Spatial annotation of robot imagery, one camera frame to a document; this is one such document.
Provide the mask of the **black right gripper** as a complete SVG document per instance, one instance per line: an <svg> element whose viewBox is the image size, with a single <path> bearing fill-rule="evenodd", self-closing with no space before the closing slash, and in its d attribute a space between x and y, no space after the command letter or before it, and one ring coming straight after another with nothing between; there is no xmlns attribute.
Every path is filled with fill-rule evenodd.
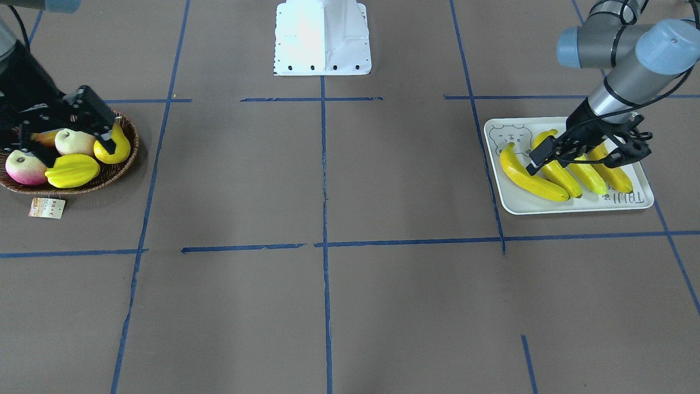
<svg viewBox="0 0 700 394"><path fill-rule="evenodd" d="M91 87L81 85L73 93L63 93L21 42L14 42L2 55L3 152L21 150L52 165L57 154L50 154L30 135L70 128L95 137L94 155L113 155L115 122L115 113Z"/></svg>

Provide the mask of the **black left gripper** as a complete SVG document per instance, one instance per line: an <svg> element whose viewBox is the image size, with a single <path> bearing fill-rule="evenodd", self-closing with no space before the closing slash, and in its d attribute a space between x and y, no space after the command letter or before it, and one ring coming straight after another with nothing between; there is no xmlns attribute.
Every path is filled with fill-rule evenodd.
<svg viewBox="0 0 700 394"><path fill-rule="evenodd" d="M622 114L623 122L630 120L628 113ZM526 170L530 176L535 176L545 165L552 162L568 165L582 157L600 144L608 141L604 128L610 124L620 124L617 121L602 118L593 110L588 99L585 99L567 119L567 129L560 137L545 137L537 147L530 152L530 164Z"/></svg>

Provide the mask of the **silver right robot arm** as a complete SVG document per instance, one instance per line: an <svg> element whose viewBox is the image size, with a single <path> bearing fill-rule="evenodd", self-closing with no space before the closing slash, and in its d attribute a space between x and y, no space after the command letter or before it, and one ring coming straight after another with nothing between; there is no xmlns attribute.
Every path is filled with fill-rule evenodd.
<svg viewBox="0 0 700 394"><path fill-rule="evenodd" d="M36 155L52 167L57 159L41 143L33 141L32 132L70 128L96 138L108 154L127 147L117 133L115 113L89 86L64 93L33 56L28 32L18 8L32 8L50 13L71 14L80 1L3 1L18 22L16 35L2 23L1 98L2 151L17 149Z"/></svg>

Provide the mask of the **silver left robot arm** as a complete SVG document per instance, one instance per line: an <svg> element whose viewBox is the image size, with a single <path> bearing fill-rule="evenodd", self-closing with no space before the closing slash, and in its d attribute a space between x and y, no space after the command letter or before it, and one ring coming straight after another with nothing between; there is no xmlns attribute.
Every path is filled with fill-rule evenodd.
<svg viewBox="0 0 700 394"><path fill-rule="evenodd" d="M530 153L531 175L550 162L562 166L590 154L605 141L615 149L593 164L617 168L645 159L649 132L640 132L638 110L667 97L689 77L699 57L698 3L693 16L640 25L645 1L598 1L579 27L565 30L558 62L577 69L607 69L603 81L577 106L558 137Z"/></svg>

